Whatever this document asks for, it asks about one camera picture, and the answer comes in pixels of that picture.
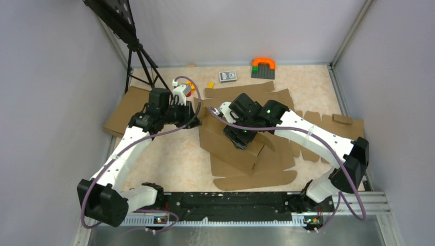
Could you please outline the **large cardboard box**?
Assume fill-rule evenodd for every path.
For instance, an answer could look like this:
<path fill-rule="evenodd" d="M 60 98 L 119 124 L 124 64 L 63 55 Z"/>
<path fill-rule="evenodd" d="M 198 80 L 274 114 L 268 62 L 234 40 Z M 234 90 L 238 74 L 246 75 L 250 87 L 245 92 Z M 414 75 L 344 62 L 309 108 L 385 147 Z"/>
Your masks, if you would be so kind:
<path fill-rule="evenodd" d="M 199 118 L 200 147 L 210 153 L 213 183 L 222 191 L 288 185 L 296 180 L 292 146 L 289 140 L 269 133 L 258 133 L 246 150 L 238 149 L 223 134 L 225 124 L 214 118 L 209 107 L 232 102 L 241 93 L 264 105 L 276 100 L 294 108 L 288 89 L 275 89 L 274 83 L 205 89 Z"/>

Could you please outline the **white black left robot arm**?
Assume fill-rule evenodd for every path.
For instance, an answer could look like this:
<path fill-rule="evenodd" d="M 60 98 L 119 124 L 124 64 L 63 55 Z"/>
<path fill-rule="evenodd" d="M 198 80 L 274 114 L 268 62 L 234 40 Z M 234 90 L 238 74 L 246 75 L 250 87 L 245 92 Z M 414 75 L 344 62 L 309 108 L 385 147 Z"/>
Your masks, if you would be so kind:
<path fill-rule="evenodd" d="M 136 160 L 155 138 L 200 124 L 197 115 L 201 105 L 194 110 L 187 100 L 198 86 L 187 76 L 183 76 L 185 83 L 180 83 L 180 79 L 178 76 L 172 81 L 173 90 L 151 90 L 148 102 L 132 116 L 122 140 L 104 165 L 90 180 L 82 179 L 77 185 L 84 228 L 94 227 L 86 223 L 87 217 L 95 220 L 97 226 L 105 223 L 118 227 L 127 214 L 138 209 L 147 207 L 158 212 L 164 207 L 165 199 L 157 185 L 145 183 L 128 191 L 122 191 L 122 187 Z"/>

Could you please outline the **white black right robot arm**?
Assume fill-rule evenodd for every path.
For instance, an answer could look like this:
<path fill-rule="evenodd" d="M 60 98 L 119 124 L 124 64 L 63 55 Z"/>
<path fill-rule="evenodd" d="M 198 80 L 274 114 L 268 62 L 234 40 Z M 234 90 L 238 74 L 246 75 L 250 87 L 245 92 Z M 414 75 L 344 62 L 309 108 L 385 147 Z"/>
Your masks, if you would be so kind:
<path fill-rule="evenodd" d="M 288 106 L 268 100 L 264 105 L 240 94 L 210 112 L 226 126 L 223 134 L 236 148 L 246 149 L 259 132 L 295 142 L 328 161 L 332 168 L 309 181 L 290 205 L 299 213 L 315 211 L 328 197 L 356 194 L 369 164 L 369 142 L 329 132 L 298 116 Z"/>

